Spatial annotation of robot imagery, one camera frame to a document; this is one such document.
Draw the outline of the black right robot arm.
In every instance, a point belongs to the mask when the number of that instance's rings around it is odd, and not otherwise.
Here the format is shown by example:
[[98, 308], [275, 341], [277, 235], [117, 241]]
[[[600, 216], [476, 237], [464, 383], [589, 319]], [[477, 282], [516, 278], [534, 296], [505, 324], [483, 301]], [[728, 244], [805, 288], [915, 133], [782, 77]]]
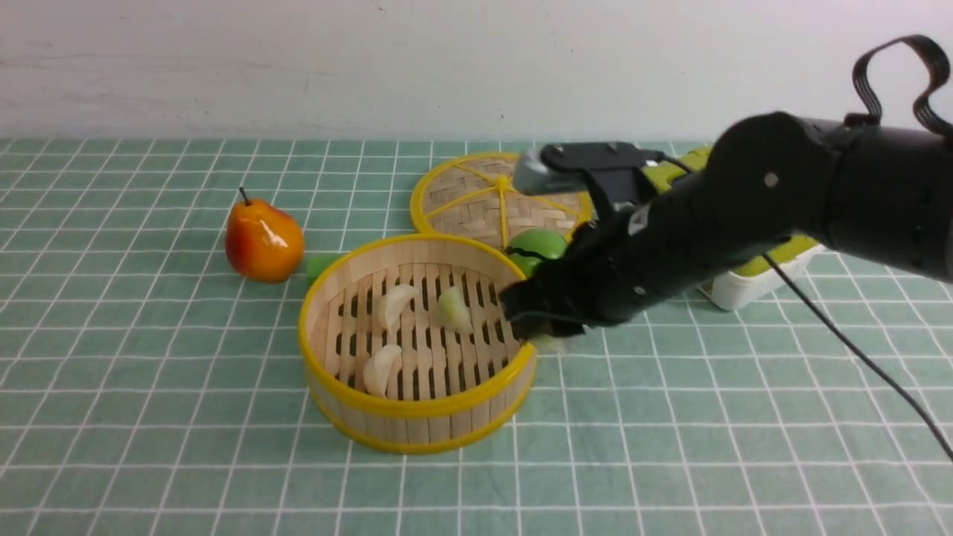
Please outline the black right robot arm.
[[566, 252], [501, 289], [523, 338], [621, 325], [807, 235], [826, 248], [951, 282], [951, 139], [784, 112], [722, 133], [705, 166], [658, 193], [623, 142], [550, 144], [520, 157], [529, 196], [586, 189], [598, 220]]

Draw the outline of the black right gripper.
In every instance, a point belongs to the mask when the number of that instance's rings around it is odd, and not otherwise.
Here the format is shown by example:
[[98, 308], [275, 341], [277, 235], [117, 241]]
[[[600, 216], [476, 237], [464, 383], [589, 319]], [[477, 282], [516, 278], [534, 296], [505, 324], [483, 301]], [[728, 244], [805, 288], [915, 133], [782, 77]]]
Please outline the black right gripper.
[[527, 278], [500, 290], [504, 319], [517, 338], [575, 338], [670, 301], [671, 294], [648, 284], [637, 259], [629, 257], [631, 242], [627, 220], [587, 223], [561, 257], [542, 261]]

